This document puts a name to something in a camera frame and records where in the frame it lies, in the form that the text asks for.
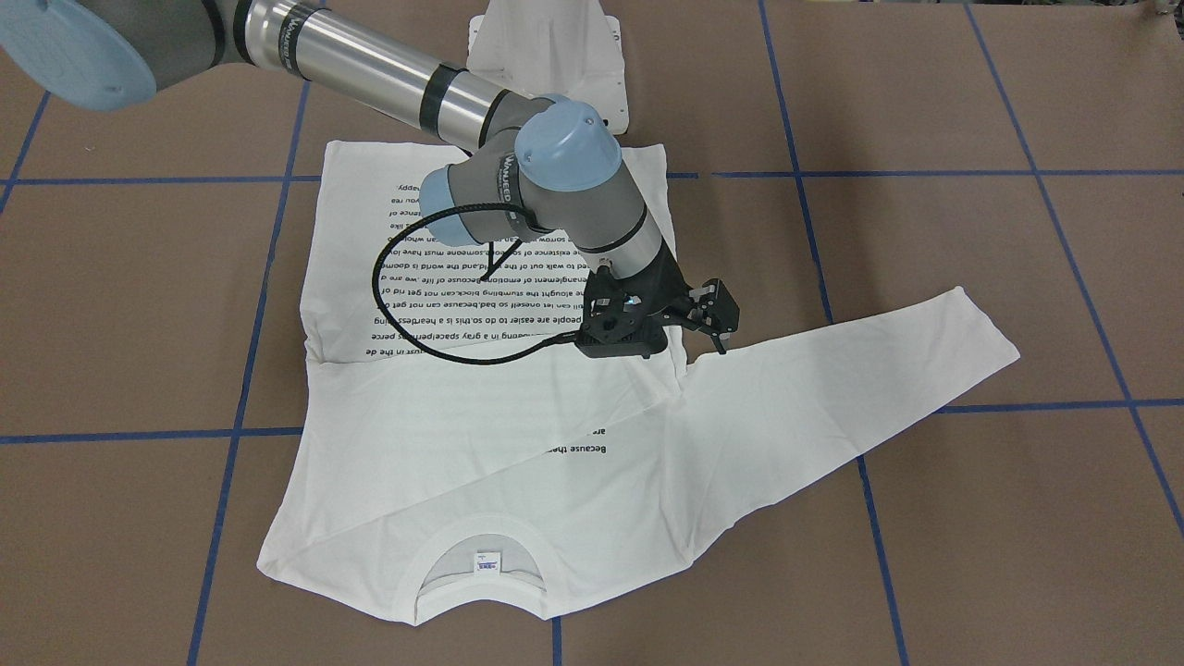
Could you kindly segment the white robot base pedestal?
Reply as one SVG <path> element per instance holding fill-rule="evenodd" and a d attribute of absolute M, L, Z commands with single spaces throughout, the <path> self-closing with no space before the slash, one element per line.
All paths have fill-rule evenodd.
<path fill-rule="evenodd" d="M 628 132 L 619 20 L 598 1 L 491 1 L 470 18 L 466 68 L 528 97 L 558 92 Z"/>

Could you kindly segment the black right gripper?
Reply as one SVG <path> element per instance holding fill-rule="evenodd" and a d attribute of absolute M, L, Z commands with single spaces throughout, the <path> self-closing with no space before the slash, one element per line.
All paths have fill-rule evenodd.
<path fill-rule="evenodd" d="M 659 327 L 659 313 L 681 299 L 690 287 L 686 284 L 673 252 L 656 252 L 650 265 L 633 277 L 614 277 L 614 301 L 638 297 L 641 305 L 622 306 L 614 314 L 612 334 L 635 334 L 638 329 Z M 699 332 L 710 337 L 718 354 L 726 354 L 726 340 L 736 331 L 740 309 L 722 278 L 710 278 L 695 290 L 695 316 Z"/>

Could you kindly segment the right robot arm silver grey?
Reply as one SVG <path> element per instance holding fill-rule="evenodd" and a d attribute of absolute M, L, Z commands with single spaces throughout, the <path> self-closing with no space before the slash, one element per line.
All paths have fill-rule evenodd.
<path fill-rule="evenodd" d="M 420 186 L 420 219 L 451 246 L 562 231 L 588 265 L 572 344 L 588 358 L 650 357 L 668 327 L 718 353 L 739 325 L 723 282 L 686 283 L 600 114 L 561 94 L 511 92 L 466 68 L 309 1 L 5 1 L 4 49 L 54 96 L 97 111 L 152 100 L 226 63 L 313 81 L 466 152 Z"/>

